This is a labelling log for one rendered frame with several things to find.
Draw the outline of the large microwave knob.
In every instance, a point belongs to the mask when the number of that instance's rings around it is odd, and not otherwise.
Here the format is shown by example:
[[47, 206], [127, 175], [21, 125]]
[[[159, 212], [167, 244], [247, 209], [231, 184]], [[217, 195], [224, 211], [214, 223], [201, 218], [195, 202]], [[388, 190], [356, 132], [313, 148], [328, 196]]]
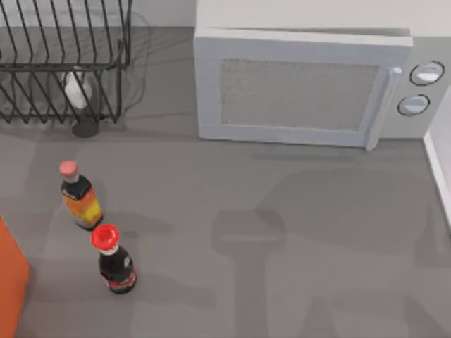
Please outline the large microwave knob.
[[439, 81], [445, 74], [445, 66], [438, 61], [418, 64], [410, 73], [409, 80], [413, 85], [425, 87]]

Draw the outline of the microwave oven door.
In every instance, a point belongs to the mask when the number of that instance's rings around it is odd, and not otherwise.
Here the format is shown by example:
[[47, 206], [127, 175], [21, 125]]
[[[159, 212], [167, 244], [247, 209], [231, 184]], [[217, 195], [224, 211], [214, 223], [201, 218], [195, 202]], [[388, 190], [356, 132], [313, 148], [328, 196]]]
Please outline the microwave oven door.
[[202, 139], [366, 149], [390, 68], [411, 37], [198, 27]]

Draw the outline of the orange box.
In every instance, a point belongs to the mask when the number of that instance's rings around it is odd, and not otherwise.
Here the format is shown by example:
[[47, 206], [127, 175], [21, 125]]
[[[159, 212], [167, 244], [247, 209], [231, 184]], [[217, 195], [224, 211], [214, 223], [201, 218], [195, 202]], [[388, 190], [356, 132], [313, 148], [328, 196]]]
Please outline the orange box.
[[0, 338], [15, 338], [28, 277], [27, 259], [0, 216]]

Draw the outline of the red capped dark bottle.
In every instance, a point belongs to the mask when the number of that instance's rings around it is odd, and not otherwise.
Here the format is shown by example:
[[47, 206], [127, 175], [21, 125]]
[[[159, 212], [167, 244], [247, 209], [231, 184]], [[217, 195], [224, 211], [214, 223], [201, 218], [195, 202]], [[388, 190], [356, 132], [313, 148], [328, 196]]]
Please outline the red capped dark bottle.
[[91, 233], [91, 244], [99, 252], [99, 271], [114, 294], [130, 292], [137, 282], [134, 262], [120, 245], [120, 232], [115, 225], [98, 225]]

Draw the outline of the small microwave knob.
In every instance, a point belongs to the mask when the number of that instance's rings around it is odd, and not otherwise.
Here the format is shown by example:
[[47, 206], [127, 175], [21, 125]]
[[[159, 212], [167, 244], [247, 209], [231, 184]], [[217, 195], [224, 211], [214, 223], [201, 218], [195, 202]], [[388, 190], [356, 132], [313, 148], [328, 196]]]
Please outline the small microwave knob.
[[423, 94], [403, 98], [397, 105], [397, 111], [403, 116], [422, 114], [430, 105], [430, 99]]

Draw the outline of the white and black brush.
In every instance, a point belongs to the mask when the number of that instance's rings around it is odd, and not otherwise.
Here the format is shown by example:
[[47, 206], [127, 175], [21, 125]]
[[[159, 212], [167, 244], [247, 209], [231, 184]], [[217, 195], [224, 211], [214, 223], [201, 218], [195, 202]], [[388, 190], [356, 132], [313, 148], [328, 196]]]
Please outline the white and black brush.
[[99, 127], [89, 109], [94, 93], [89, 73], [68, 72], [64, 90], [79, 117], [79, 120], [72, 126], [72, 133], [79, 138], [95, 136]]

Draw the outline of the pale grey microwave oven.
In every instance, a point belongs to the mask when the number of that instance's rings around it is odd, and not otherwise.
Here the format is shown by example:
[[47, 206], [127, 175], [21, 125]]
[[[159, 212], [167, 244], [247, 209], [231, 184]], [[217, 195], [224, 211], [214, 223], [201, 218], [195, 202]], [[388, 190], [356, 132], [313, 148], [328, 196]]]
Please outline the pale grey microwave oven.
[[[451, 0], [197, 0], [198, 27], [411, 37], [379, 140], [421, 139], [451, 87]], [[411, 71], [430, 61], [445, 74], [429, 86], [412, 84]], [[398, 113], [403, 98], [420, 94], [430, 99], [422, 114]]]

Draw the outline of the orange labelled dark bottle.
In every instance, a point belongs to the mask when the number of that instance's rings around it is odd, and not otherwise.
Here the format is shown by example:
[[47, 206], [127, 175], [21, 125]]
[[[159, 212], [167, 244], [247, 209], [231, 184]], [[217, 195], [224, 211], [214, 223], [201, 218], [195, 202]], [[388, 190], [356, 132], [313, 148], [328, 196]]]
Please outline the orange labelled dark bottle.
[[76, 161], [62, 161], [59, 172], [63, 178], [60, 191], [69, 213], [77, 226], [91, 232], [103, 220], [92, 183], [79, 173]]

